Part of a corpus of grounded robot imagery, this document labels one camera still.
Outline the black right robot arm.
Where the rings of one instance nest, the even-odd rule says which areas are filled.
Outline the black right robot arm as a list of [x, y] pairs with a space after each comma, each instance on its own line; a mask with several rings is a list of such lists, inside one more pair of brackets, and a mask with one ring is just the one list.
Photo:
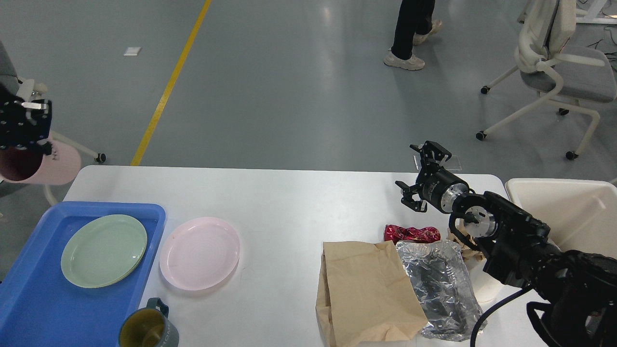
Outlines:
[[492, 312], [534, 290], [545, 302], [529, 302], [527, 316], [549, 347], [616, 345], [617, 262], [612, 257], [578, 250], [561, 251], [549, 242], [550, 227], [504, 197], [479, 195], [467, 182], [443, 167], [452, 154], [434, 141], [410, 145], [419, 153], [415, 184], [397, 181], [401, 202], [415, 212], [427, 205], [449, 215], [449, 231], [487, 260], [483, 270], [518, 292], [498, 302]]

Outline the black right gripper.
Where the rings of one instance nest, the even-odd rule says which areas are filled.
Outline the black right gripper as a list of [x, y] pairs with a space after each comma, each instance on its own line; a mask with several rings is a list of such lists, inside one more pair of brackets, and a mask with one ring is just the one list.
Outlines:
[[469, 192], [467, 182], [443, 169], [442, 162], [447, 162], [452, 153], [436, 141], [425, 141], [422, 145], [410, 144], [412, 150], [419, 153], [419, 176], [414, 186], [403, 181], [395, 181], [401, 189], [401, 203], [414, 212], [425, 213], [427, 202], [441, 213], [450, 214], [456, 199]]

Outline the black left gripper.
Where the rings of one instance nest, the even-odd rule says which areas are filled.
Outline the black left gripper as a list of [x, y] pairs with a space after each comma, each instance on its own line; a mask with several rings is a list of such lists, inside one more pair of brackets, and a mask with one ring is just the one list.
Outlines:
[[53, 104], [49, 99], [25, 102], [24, 99], [1, 101], [0, 147], [8, 150], [29, 150], [49, 156], [53, 145], [49, 141]]

